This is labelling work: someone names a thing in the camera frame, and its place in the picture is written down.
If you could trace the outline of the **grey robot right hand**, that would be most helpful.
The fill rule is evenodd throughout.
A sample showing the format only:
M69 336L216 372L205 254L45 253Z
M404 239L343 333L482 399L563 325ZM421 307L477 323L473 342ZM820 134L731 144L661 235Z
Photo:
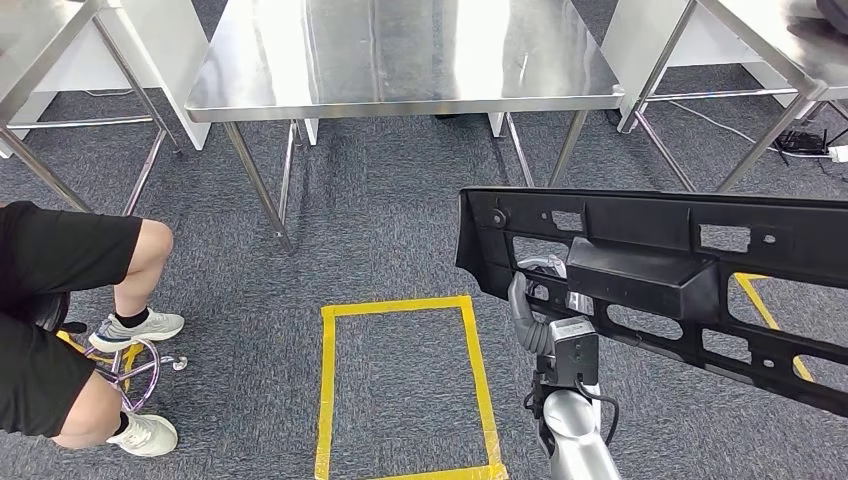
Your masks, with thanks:
M577 308L576 316L538 318L529 299L545 288L529 275L539 273L564 279L565 263L554 255L534 255L520 260L518 267L508 287L508 301L519 345L536 356L533 395L541 397L548 390L580 387L598 395L599 337L586 317L593 311L592 301L585 295L569 293L566 303Z

